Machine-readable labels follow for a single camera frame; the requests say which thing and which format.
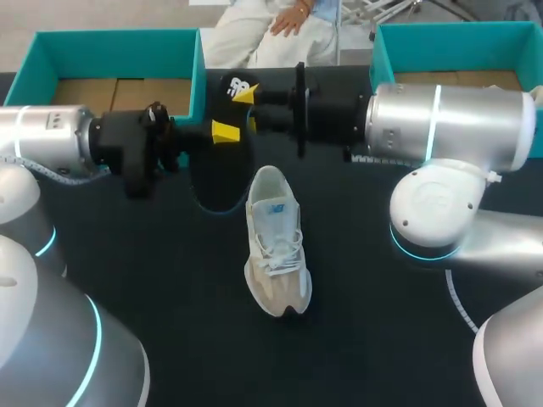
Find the black table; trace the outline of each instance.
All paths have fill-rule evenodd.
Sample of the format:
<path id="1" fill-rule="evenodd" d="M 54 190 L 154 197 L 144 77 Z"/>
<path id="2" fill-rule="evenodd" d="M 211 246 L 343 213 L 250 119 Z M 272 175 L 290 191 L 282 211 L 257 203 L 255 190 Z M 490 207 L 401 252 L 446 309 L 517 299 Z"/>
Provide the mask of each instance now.
<path id="1" fill-rule="evenodd" d="M 325 92 L 368 86 L 366 67 L 311 71 Z M 294 79 L 291 70 L 257 75 L 268 86 Z M 209 72 L 209 89 L 220 76 Z M 12 79 L 0 74 L 0 89 Z M 129 202 L 113 177 L 72 188 L 41 182 L 69 278 L 148 352 L 148 406 L 483 406 L 473 333 L 444 273 L 414 272 L 391 254 L 389 197 L 407 169 L 344 164 L 336 148 L 315 146 L 300 161 L 284 137 L 258 137 L 255 148 L 302 208 L 314 291 L 297 322 L 269 318 L 246 287 L 244 210 L 203 213 L 187 174 L 160 184 L 152 202 Z M 543 215 L 542 170 L 531 161 L 507 176 L 483 208 Z M 455 283 L 478 325 L 527 292 L 469 272 Z"/>

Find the shoe sole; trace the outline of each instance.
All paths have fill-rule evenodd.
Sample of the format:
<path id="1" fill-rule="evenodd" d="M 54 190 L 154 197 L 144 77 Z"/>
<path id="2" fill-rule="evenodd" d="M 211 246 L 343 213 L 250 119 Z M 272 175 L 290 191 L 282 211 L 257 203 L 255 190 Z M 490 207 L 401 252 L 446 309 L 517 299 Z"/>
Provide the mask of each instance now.
<path id="1" fill-rule="evenodd" d="M 311 302 L 311 295 L 313 294 L 313 282 L 311 280 L 311 273 L 309 272 L 309 270 L 305 269 L 307 271 L 307 295 L 309 296 L 309 300 L 307 301 L 307 305 L 305 306 L 305 308 L 302 310 L 302 312 L 297 312 L 298 315 L 302 315 L 305 313 L 305 311 L 307 310 L 307 307 L 309 307 L 309 304 Z M 281 318 L 282 315 L 274 315 L 270 312 L 270 310 L 268 310 L 264 304 L 259 300 L 258 296 L 256 295 L 256 291 L 255 291 L 255 288 L 253 287 L 253 284 L 251 283 L 251 279 L 249 278 L 249 273 L 250 273 L 250 270 L 249 270 L 249 260 L 247 260 L 247 263 L 245 263 L 245 267 L 244 267 L 244 271 L 245 271 L 245 281 L 247 282 L 247 285 L 249 286 L 249 290 L 251 291 L 251 294 L 253 294 L 253 298 L 255 299 L 256 303 L 268 314 L 268 315 L 271 315 L 273 316 L 274 318 Z"/>

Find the person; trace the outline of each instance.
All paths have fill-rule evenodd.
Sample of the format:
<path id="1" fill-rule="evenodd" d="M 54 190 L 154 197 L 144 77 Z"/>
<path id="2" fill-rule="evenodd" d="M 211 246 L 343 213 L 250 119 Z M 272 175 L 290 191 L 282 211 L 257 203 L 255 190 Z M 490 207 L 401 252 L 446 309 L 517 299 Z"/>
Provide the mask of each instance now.
<path id="1" fill-rule="evenodd" d="M 206 68 L 281 68 L 337 60 L 339 0 L 235 0 L 204 44 Z"/>

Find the white sneaker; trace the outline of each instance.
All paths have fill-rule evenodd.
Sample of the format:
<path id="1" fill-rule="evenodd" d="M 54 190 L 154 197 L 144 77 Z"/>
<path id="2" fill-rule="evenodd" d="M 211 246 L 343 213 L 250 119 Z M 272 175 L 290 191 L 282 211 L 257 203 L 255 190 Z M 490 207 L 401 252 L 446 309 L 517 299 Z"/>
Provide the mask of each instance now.
<path id="1" fill-rule="evenodd" d="M 311 275 L 305 268 L 299 205 L 283 173 L 260 168 L 245 205 L 249 259 L 245 279 L 258 305 L 268 314 L 302 314 L 311 299 Z"/>

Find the shoelace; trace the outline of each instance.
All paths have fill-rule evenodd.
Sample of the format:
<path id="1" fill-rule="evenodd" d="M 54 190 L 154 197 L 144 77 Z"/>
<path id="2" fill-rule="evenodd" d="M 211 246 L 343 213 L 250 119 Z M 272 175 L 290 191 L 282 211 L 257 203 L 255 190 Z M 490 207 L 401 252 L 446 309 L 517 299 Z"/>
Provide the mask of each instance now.
<path id="1" fill-rule="evenodd" d="M 298 252 L 302 247 L 303 236 L 300 229 L 296 229 L 295 233 L 295 240 L 276 237 L 269 248 L 262 246 L 260 236 L 256 237 L 255 240 L 264 256 L 258 265 L 264 268 L 268 276 L 287 274 L 299 269 L 301 261 L 298 259 Z"/>

